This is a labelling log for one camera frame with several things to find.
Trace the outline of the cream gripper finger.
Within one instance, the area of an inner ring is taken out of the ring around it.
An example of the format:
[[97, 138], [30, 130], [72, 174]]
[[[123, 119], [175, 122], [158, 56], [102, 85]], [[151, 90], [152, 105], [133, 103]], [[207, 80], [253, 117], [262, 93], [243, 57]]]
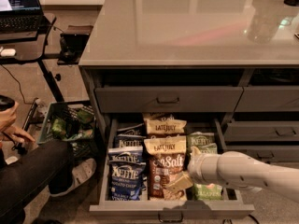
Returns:
[[192, 185], [193, 182], [190, 175], [186, 171], [183, 171], [180, 172], [173, 181], [169, 182], [165, 188], [177, 193], [181, 190], [190, 188]]

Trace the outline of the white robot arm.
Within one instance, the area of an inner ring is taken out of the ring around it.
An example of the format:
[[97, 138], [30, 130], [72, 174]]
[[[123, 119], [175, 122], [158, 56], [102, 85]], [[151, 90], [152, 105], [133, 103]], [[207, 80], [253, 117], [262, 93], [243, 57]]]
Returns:
[[165, 187], [176, 193], [193, 184], [216, 184], [228, 189], [268, 189], [299, 202], [299, 170], [257, 161], [236, 151], [223, 154], [201, 153], [192, 147], [186, 171], [180, 172]]

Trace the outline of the person's hand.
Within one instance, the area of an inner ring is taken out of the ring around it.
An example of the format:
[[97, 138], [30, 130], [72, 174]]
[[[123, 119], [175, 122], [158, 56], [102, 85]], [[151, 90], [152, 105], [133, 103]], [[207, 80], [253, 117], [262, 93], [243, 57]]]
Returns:
[[17, 109], [19, 104], [15, 103], [11, 108], [0, 112], [0, 132], [7, 134], [13, 141], [23, 143], [34, 142], [34, 137], [19, 126], [15, 125]]

